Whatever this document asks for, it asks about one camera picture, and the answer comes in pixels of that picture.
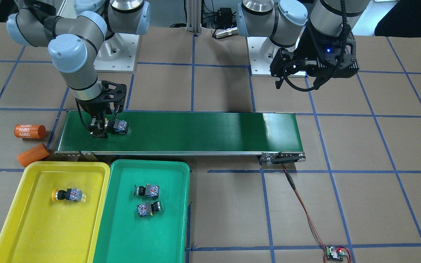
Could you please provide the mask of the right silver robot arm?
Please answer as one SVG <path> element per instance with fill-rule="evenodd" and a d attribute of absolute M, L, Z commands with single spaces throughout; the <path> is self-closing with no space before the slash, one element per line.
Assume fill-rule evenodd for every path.
<path fill-rule="evenodd" d="M 87 125 L 94 138 L 113 132 L 124 109 L 126 85 L 101 80 L 95 59 L 101 46 L 117 33 L 145 35 L 150 3 L 145 0 L 77 0 L 75 18 L 56 14 L 48 0 L 17 0 L 18 12 L 7 18 L 7 32 L 20 45 L 46 47 L 54 67 L 76 98 L 77 112 L 92 118 Z"/>

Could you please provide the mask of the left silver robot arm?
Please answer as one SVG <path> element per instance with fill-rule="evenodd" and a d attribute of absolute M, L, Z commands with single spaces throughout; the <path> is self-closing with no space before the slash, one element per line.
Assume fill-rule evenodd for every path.
<path fill-rule="evenodd" d="M 310 92 L 334 78 L 359 71 L 352 28 L 367 0 L 316 0 L 311 12 L 298 0 L 243 0 L 236 21 L 239 35 L 265 37 L 275 48 L 269 70 L 275 87 L 284 82 Z"/>

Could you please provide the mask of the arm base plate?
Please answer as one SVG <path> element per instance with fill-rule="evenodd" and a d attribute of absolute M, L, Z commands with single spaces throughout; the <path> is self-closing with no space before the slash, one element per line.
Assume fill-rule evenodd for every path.
<path fill-rule="evenodd" d="M 102 43 L 94 67 L 99 73 L 134 73 L 139 35 L 116 33 Z"/>
<path fill-rule="evenodd" d="M 247 47 L 251 75 L 270 77 L 270 65 L 280 47 L 274 45 L 268 37 L 247 37 Z"/>

